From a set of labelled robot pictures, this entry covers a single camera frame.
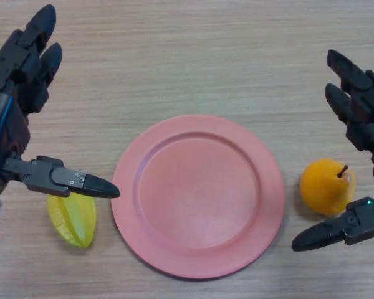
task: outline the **starfruit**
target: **starfruit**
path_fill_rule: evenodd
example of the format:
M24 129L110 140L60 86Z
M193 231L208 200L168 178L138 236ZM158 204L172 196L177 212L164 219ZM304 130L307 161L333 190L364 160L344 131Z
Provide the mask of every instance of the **starfruit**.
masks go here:
M47 211L52 225L65 241L83 248L91 244L97 220L93 197L76 193L66 198L49 195Z

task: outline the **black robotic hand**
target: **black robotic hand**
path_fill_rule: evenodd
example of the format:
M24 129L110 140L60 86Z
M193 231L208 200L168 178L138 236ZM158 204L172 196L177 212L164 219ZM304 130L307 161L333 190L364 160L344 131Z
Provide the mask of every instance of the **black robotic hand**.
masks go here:
M329 50L327 64L341 78L341 89L332 84L326 86L328 104L346 124L347 138L357 150L370 151L374 163L374 73L363 72L334 50ZM338 218L327 219L301 232L292 241L292 249L312 250L342 240L352 245L372 237L374 198L365 197L348 204Z
M55 9L47 5L24 31L15 30L0 50L0 194L10 180L16 180L30 190L62 197L70 192L118 197L119 190L112 183L67 169L61 160L21 159L30 139L28 114L41 111L61 63L58 43L43 53L54 27Z

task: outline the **pear stem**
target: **pear stem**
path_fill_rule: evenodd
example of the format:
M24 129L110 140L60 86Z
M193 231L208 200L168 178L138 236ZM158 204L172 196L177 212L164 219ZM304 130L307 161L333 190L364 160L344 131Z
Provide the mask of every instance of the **pear stem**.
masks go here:
M338 174L337 174L337 177L338 178L342 178L342 175L343 175L343 173L346 171L346 170L348 170L348 166L347 165L345 165L343 168L342 168L342 170L341 170L341 172L339 172Z

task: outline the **wooden table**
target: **wooden table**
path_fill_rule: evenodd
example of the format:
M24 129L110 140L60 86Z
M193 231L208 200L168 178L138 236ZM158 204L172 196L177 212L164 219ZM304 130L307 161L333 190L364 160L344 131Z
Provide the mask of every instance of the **wooden table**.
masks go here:
M0 46L46 1L0 0ZM87 251L56 234L46 197L11 183L1 199L0 298L374 298L374 239L294 253L321 220L303 206L311 161L347 163L357 198L374 196L372 163L344 137L324 87L334 48L374 70L374 1L58 0L52 42L64 58L43 112L32 115L25 158L37 154L111 179L120 155L150 125L210 113L249 128L276 156L285 218L270 248L224 279L185 282L156 273L125 247L108 200L97 200Z

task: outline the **pear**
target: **pear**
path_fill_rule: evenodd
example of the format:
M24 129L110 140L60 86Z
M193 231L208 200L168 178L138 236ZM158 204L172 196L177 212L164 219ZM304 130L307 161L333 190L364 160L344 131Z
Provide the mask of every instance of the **pear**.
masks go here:
M331 159L310 164L300 179L300 194L313 211L337 216L353 200L356 178L348 166Z

